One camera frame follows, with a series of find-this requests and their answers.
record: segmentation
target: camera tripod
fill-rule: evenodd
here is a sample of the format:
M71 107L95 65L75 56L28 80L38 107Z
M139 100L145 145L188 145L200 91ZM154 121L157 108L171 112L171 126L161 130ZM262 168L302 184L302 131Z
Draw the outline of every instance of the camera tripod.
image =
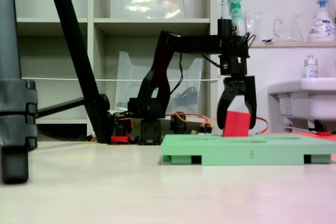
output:
M110 104L100 95L71 0L54 0L83 98L37 110L33 80L23 80L15 0L0 0L0 151L2 180L28 180L28 152L37 148L36 118L84 105L99 143L111 137Z

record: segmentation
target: label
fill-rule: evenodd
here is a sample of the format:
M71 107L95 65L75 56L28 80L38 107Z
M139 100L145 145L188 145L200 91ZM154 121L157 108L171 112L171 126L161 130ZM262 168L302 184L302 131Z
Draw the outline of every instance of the label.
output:
M292 115L292 103L289 95L279 95L280 110L282 115Z
M319 68L316 65L306 65L304 67L305 78L318 78Z
M331 27L330 21L325 19L317 19L312 25L310 31L310 39L323 39L334 36L335 28Z

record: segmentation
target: green platform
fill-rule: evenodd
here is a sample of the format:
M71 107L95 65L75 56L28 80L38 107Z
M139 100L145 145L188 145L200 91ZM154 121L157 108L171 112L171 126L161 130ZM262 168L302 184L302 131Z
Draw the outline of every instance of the green platform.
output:
M183 165L330 164L336 143L298 134L166 135L161 150L164 162Z

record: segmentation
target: soap dispenser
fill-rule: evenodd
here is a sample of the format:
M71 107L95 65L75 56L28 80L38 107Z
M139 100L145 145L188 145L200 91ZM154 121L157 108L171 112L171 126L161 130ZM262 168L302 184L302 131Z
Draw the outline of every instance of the soap dispenser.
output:
M330 18L326 10L328 0L319 0L317 3L320 5L316 19L311 27L310 41L335 41L335 25L334 21Z

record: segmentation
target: toothbrush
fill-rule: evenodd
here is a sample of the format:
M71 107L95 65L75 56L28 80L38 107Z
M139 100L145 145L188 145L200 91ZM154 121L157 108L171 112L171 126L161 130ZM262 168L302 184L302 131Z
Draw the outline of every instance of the toothbrush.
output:
M224 0L221 1L220 5L222 6L221 19L224 18Z

